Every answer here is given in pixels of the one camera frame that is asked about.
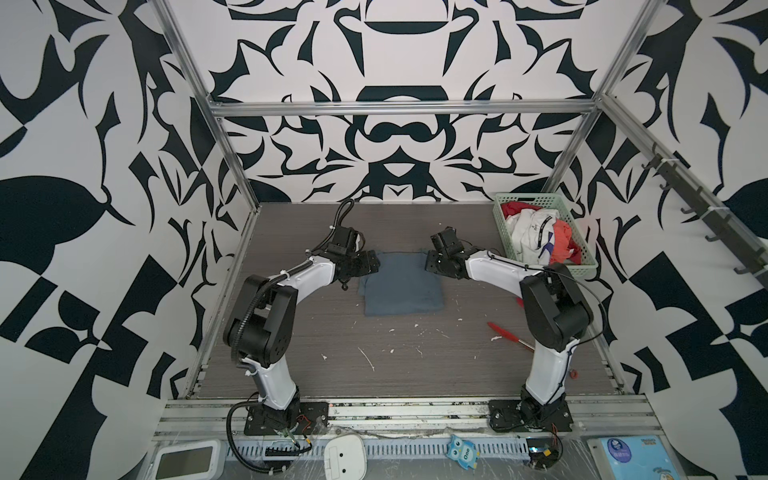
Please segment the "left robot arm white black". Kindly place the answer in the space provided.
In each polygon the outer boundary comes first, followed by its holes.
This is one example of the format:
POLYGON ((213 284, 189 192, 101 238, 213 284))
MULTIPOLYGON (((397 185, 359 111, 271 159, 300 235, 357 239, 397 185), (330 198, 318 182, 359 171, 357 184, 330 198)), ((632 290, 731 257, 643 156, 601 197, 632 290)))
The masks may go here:
POLYGON ((343 224, 354 205, 351 199, 339 205, 327 236, 303 262, 272 276, 249 276, 223 330, 231 361, 257 386, 258 399, 247 408, 275 430, 295 426, 300 415, 299 387, 285 358, 299 303, 335 283, 346 291, 352 279, 380 268, 364 234, 343 224))

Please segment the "grey blue t shirt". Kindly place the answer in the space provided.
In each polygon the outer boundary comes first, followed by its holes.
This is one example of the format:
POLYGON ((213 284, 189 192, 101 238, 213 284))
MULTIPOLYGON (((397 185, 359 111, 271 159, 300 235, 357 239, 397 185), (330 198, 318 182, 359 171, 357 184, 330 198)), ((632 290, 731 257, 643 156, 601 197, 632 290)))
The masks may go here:
POLYGON ((367 317, 415 315, 444 308, 440 278, 425 269, 427 253, 377 252, 379 270, 360 279, 367 317))

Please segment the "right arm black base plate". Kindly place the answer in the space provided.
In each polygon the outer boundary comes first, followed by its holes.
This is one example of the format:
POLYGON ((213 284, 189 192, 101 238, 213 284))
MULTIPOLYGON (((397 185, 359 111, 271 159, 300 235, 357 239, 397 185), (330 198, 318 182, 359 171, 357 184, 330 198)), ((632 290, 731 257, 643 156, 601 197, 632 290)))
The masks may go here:
POLYGON ((573 416, 567 402, 540 404, 532 397, 522 400, 491 400, 488 403, 489 426, 497 433, 570 432, 573 416))

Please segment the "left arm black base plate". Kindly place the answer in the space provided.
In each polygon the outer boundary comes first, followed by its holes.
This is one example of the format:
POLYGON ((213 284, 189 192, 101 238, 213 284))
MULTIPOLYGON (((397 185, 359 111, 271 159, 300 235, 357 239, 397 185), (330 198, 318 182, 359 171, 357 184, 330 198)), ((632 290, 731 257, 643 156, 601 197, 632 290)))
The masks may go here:
POLYGON ((276 410, 263 404, 247 408, 244 434, 266 436, 290 432, 311 435, 328 424, 329 404, 326 402, 292 401, 286 410, 276 410))

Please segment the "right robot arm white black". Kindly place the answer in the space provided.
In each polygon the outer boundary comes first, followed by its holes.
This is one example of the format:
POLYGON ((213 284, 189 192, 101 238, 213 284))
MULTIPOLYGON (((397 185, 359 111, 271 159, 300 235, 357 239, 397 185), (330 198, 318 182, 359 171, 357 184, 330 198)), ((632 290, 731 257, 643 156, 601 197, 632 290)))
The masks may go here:
POLYGON ((565 384, 577 346, 594 313, 569 269, 556 263, 527 265, 466 246, 448 227, 431 236, 425 270, 444 277, 484 282, 522 300, 534 338, 530 373, 518 400, 489 402, 489 425, 496 432, 570 429, 565 384))

